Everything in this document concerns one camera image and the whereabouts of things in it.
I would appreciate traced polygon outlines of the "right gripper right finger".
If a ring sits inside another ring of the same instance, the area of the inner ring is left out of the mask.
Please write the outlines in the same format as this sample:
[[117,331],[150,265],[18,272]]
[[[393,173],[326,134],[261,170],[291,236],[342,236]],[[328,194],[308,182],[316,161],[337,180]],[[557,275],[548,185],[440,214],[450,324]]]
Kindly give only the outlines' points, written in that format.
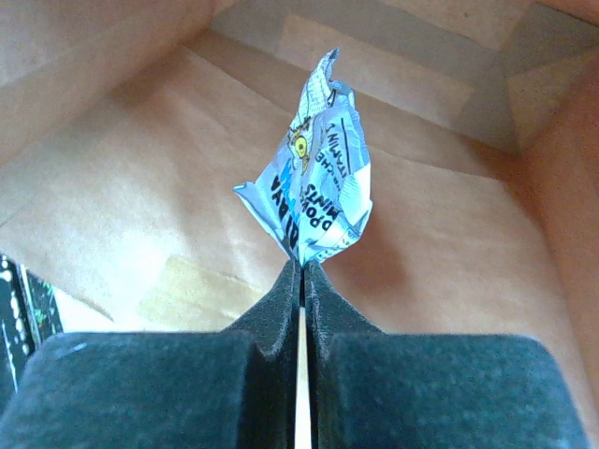
[[393,334],[303,270],[316,448],[586,448],[562,373],[518,335]]

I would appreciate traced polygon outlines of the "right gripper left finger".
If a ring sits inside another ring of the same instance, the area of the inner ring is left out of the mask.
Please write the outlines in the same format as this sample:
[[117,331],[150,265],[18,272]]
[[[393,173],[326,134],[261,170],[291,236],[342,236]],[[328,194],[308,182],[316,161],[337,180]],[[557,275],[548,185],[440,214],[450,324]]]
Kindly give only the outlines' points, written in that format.
[[5,448],[290,448],[301,269],[218,332],[63,333],[26,363]]

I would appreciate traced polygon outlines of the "blue white mints wrapper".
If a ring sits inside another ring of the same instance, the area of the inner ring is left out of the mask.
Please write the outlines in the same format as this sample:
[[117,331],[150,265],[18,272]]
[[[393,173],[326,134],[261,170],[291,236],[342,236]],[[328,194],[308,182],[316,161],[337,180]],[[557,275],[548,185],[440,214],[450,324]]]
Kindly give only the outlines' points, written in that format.
[[353,90],[334,80],[339,49],[306,80],[277,152],[255,181],[234,191],[300,265],[356,243],[373,209],[371,158]]

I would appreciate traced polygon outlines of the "red paper bag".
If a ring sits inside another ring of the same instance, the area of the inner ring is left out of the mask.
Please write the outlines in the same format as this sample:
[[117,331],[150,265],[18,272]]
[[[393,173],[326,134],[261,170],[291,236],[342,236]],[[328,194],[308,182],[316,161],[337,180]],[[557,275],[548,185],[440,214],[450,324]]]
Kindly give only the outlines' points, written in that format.
[[285,261],[233,187],[335,47],[373,171],[336,288],[389,331],[536,337],[596,434],[594,1],[5,1],[2,251],[126,328],[231,320]]

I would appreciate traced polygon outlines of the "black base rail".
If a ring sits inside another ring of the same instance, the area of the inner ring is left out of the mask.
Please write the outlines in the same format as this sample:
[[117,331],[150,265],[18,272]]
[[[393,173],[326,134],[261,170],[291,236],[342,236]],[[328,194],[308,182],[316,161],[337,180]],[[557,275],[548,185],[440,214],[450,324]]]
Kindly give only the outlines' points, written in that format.
[[63,326],[54,287],[1,255],[1,407],[18,391],[29,357]]

